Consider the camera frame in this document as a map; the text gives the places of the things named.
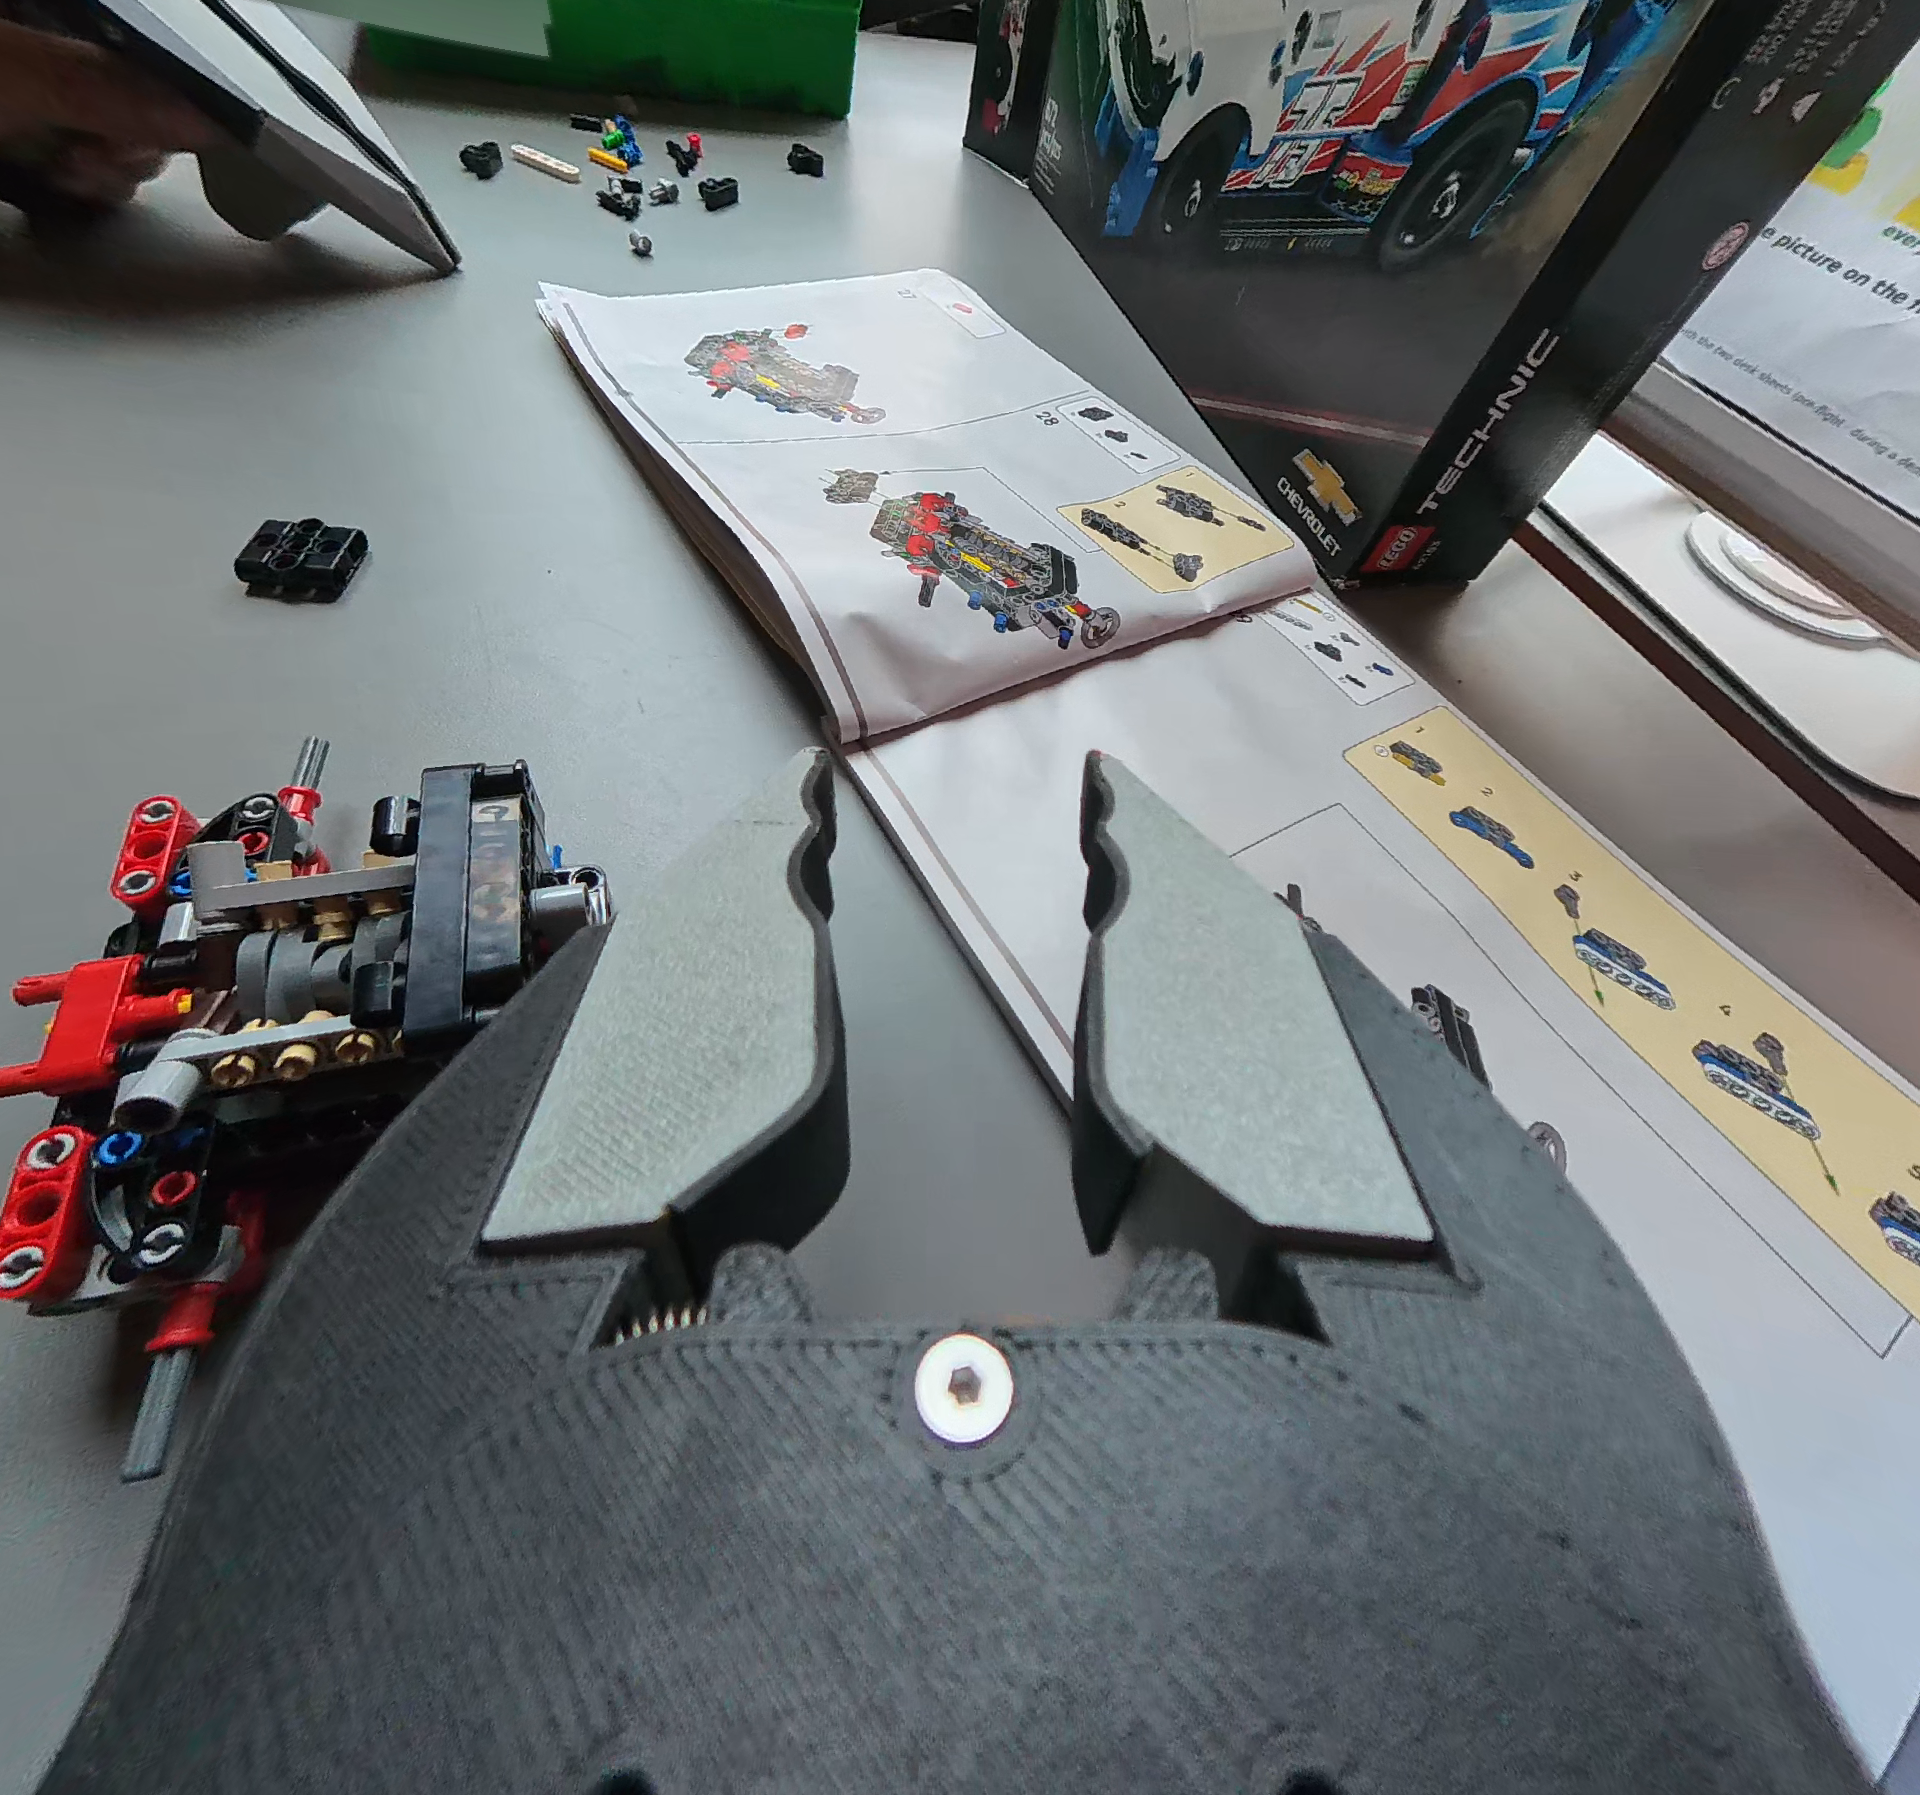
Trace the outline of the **lego instruction booklet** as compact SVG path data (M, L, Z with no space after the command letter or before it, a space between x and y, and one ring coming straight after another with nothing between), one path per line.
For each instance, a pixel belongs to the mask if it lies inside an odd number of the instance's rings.
M1246 493L939 270L538 311L810 676L1067 1096L1083 759L1121 756L1407 993L1650 1266L1875 1769L1917 1713L1917 1086L1612 847Z

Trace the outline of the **scattered small lego pieces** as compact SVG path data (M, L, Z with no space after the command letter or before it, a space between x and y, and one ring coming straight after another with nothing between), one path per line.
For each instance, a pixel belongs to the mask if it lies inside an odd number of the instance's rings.
M418 167L468 245L567 261L691 266L830 223L833 160L808 140L660 128L636 115L445 112Z

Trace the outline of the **computer monitor with silver stand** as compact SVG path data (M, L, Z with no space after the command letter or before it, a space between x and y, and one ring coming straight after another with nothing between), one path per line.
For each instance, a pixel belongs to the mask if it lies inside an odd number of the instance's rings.
M1917 50L1547 512L1813 756L1917 801Z

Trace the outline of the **partly built lego car chassis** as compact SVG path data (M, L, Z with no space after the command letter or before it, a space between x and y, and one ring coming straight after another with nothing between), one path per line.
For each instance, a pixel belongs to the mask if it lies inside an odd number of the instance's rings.
M4 1176L3 1295L38 1318L149 1304L121 1477L153 1479L222 1312L436 1072L578 932L604 870L566 867L523 762L428 768L320 847L329 747L199 818L136 802L103 954L20 976L50 1007L4 1097L48 1097Z

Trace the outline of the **black lego set box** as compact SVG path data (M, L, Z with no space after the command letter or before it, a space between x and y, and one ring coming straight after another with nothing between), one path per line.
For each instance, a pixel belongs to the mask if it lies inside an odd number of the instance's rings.
M1473 579L1918 0L980 0L1024 178L1342 587Z

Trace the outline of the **black lego frame brick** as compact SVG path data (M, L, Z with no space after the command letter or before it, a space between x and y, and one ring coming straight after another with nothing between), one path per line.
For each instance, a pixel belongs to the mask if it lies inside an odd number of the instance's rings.
M273 518L247 538L232 573L258 599L332 604L367 560L371 537L360 528Z

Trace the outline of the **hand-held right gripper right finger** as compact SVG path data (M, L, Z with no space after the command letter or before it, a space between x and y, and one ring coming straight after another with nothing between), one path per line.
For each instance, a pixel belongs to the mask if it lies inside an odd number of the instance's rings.
M1092 1252L1432 1254L1433 1227L1299 917L1092 752L1071 1182Z

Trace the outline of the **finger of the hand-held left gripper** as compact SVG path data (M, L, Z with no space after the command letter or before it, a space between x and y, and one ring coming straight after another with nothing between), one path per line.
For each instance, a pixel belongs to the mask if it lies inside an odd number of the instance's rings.
M372 111L267 0L111 0L148 57L174 54L227 140L197 154L204 197L240 234L277 241L332 208L448 274L462 255Z
M3 0L3 26L7 20L100 46L164 81L222 128L219 148L251 148L261 135L260 106L208 61L196 58L188 39L138 0Z

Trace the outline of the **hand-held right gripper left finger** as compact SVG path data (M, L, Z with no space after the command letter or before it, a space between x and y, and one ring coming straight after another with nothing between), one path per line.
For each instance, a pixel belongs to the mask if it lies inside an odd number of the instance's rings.
M850 1176L833 764L804 751L613 923L483 1230L792 1250Z

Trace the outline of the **green plastic bin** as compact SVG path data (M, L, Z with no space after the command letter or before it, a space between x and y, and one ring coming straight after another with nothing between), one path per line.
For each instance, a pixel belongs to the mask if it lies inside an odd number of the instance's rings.
M859 0L549 0L546 54L363 29L397 70L843 116Z

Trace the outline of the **person's left hand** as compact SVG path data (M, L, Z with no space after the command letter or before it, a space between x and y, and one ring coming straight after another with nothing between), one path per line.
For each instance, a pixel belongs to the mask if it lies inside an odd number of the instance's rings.
M48 185L115 211L178 154L225 141L221 126L119 54L57 31L3 26L4 151L38 159Z

